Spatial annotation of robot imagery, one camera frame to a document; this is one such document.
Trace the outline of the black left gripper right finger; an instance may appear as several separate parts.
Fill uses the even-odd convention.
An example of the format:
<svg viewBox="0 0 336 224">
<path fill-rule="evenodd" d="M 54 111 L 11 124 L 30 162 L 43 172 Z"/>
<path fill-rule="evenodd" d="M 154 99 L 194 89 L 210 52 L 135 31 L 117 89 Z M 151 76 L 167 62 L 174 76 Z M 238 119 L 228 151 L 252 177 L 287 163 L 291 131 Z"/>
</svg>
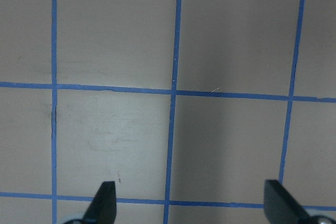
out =
<svg viewBox="0 0 336 224">
<path fill-rule="evenodd" d="M 278 180 L 264 183 L 264 214 L 271 224 L 315 223 L 303 207 L 288 193 Z"/>
</svg>

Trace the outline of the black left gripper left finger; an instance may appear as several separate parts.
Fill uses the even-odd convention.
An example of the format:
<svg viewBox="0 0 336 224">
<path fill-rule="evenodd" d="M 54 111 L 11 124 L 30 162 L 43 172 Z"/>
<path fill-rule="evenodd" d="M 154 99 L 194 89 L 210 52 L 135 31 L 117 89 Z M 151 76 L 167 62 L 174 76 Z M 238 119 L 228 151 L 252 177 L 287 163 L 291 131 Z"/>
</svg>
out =
<svg viewBox="0 0 336 224">
<path fill-rule="evenodd" d="M 117 215 L 115 182 L 103 182 L 80 223 L 113 224 Z"/>
</svg>

